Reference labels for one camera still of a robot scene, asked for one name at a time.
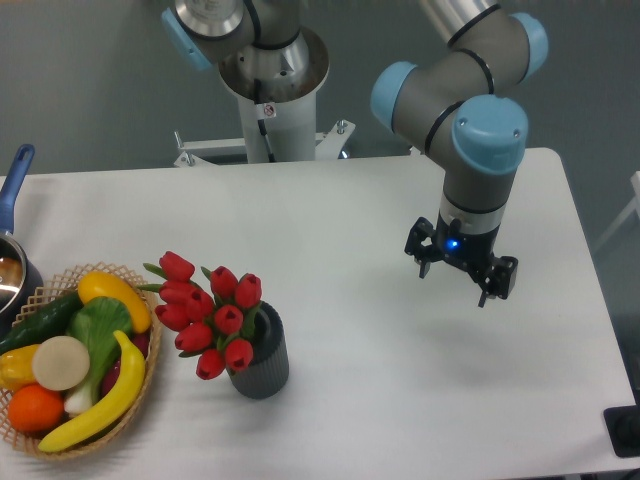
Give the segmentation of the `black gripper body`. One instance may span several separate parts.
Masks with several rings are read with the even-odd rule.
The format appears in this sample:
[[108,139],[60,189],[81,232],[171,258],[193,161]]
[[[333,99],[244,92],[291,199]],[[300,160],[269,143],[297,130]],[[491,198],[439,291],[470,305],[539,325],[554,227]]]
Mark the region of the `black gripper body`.
[[500,226],[484,233],[464,233],[460,219],[447,223],[438,216],[436,226],[419,217],[409,231],[404,252],[416,263],[427,260],[431,264],[443,261],[466,272],[481,288],[490,289],[488,299],[506,300],[516,282],[518,259],[513,256],[496,257],[494,244]]

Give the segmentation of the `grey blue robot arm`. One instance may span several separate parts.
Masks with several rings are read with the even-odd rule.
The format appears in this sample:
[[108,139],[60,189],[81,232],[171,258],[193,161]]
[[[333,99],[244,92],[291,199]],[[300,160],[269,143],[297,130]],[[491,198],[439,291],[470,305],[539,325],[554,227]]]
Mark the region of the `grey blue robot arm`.
[[[466,272],[483,299],[505,299],[518,262],[493,247],[529,122],[504,91],[543,65],[548,38],[536,19],[495,1],[422,7],[448,55],[430,68],[390,65],[370,98],[377,120],[445,173],[438,219],[417,220],[405,251],[422,272],[442,261]],[[161,16],[186,61],[216,67],[235,95],[252,163],[317,156],[315,96],[329,59],[300,12],[296,1],[174,1]]]

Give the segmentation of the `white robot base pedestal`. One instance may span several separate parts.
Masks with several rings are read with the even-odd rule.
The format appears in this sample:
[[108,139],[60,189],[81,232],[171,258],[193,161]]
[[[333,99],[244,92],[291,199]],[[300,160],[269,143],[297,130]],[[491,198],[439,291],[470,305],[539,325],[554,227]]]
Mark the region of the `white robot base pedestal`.
[[217,63],[221,81],[236,99],[243,136],[239,139],[175,139],[178,167],[202,165],[206,157],[240,155],[248,163],[344,159],[356,125],[340,119],[316,130],[316,94],[329,72],[321,38],[302,27],[278,49],[248,45]]

